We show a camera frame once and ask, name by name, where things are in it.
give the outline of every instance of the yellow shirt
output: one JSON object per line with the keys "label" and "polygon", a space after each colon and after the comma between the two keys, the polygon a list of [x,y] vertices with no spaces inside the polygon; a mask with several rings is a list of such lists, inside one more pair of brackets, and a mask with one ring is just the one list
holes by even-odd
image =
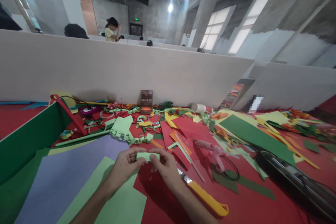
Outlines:
{"label": "yellow shirt", "polygon": [[116,40],[111,37],[112,35],[114,35],[113,31],[110,28],[105,28],[106,41],[115,42]]}

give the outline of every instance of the utility knife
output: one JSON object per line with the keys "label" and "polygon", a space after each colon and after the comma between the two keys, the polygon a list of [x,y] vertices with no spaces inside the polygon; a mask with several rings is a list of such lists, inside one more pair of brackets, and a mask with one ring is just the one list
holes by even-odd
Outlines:
{"label": "utility knife", "polygon": [[221,204],[216,201],[210,194],[202,189],[195,181],[191,180],[186,174],[184,174],[179,168],[177,168],[182,180],[201,197],[206,204],[219,216],[226,216],[229,214],[229,207],[226,204]]}

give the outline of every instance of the hand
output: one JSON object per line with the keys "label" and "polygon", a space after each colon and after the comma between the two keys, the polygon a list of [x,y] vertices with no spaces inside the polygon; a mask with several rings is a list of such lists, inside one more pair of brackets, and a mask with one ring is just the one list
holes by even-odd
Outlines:
{"label": "hand", "polygon": [[140,158],[135,161],[138,152],[146,151],[147,150],[145,148],[133,147],[119,153],[109,175],[104,181],[104,183],[106,183],[107,190],[111,194],[118,190],[119,187],[128,180],[132,173],[146,162],[144,158]]}
{"label": "hand", "polygon": [[159,171],[168,188],[174,192],[180,187],[184,187],[183,181],[177,171],[175,158],[172,154],[161,148],[151,149],[149,152],[160,154],[160,160],[155,155],[151,155],[152,172]]}

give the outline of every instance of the ceiling light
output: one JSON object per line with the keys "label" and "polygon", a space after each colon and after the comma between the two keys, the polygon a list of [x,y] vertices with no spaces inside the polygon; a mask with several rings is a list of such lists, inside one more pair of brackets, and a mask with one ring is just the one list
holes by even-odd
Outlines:
{"label": "ceiling light", "polygon": [[172,10],[173,10],[173,5],[170,4],[169,7],[168,7],[168,11],[169,11],[169,13],[172,12]]}

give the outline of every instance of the purple paper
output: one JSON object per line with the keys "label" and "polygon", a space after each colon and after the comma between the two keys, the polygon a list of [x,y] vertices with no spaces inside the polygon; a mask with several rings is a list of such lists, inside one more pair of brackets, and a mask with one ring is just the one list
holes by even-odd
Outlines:
{"label": "purple paper", "polygon": [[73,150],[44,157],[16,224],[57,223],[106,156],[116,160],[129,149],[110,135]]}

